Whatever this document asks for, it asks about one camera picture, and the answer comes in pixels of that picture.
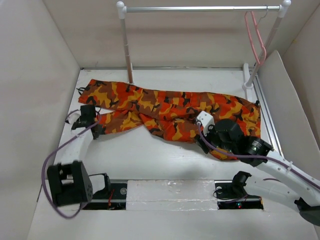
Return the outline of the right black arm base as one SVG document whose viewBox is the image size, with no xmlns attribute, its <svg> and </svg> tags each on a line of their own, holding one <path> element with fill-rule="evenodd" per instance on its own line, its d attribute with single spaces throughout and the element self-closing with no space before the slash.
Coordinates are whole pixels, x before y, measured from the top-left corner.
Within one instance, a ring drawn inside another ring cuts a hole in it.
<svg viewBox="0 0 320 240">
<path fill-rule="evenodd" d="M 218 210 L 263 210 L 261 197 L 246 193 L 237 194 L 231 180 L 215 180 L 213 197 L 217 199 Z"/>
</svg>

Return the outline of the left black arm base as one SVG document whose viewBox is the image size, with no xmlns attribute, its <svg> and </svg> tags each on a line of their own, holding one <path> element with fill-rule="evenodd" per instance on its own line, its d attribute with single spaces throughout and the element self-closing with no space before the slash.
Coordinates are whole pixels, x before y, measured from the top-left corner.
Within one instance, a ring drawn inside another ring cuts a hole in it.
<svg viewBox="0 0 320 240">
<path fill-rule="evenodd" d="M 126 210 L 128 182 L 112 181 L 111 189 L 102 189 L 93 195 L 93 199 L 83 210 Z"/>
</svg>

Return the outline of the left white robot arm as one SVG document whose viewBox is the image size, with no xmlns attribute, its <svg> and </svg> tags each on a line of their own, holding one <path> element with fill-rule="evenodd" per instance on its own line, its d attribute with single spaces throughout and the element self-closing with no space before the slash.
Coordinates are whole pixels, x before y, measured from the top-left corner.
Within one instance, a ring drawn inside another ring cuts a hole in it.
<svg viewBox="0 0 320 240">
<path fill-rule="evenodd" d="M 102 173 L 102 181 L 93 187 L 92 181 L 84 166 L 83 160 L 87 155 L 89 145 L 102 134 L 99 124 L 100 115 L 94 105 L 82 105 L 78 118 L 67 117 L 71 126 L 71 139 L 58 147 L 66 147 L 57 164 L 42 166 L 41 181 L 49 183 L 49 189 L 44 192 L 51 205 L 55 208 L 89 203 L 94 197 L 108 198 L 112 193 L 109 176 Z"/>
</svg>

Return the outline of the orange camouflage trousers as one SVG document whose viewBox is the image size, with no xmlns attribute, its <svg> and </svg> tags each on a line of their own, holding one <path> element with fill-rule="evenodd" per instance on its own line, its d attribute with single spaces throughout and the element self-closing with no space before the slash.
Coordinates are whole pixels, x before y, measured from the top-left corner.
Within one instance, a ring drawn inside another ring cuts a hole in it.
<svg viewBox="0 0 320 240">
<path fill-rule="evenodd" d="M 104 135 L 144 125 L 152 135 L 165 141 L 194 143 L 199 133 L 196 117 L 202 111 L 215 121 L 236 122 L 246 136 L 261 135 L 260 106 L 234 95 L 154 90 L 96 79 L 78 91 L 80 104 L 109 111 L 99 120 Z"/>
</svg>

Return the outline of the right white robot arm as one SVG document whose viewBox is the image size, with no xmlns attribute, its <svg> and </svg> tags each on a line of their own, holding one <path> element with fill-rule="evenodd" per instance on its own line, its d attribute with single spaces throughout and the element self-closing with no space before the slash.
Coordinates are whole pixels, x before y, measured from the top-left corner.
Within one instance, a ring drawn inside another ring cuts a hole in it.
<svg viewBox="0 0 320 240">
<path fill-rule="evenodd" d="M 229 192 L 234 199 L 248 195 L 267 198 L 291 208 L 307 222 L 320 224 L 320 182 L 286 160 L 273 147 L 256 136 L 246 136 L 230 119 L 214 122 L 205 114 L 196 118 L 197 144 L 205 151 L 217 151 L 236 158 L 274 177 L 263 180 L 239 171 L 232 179 Z"/>
</svg>

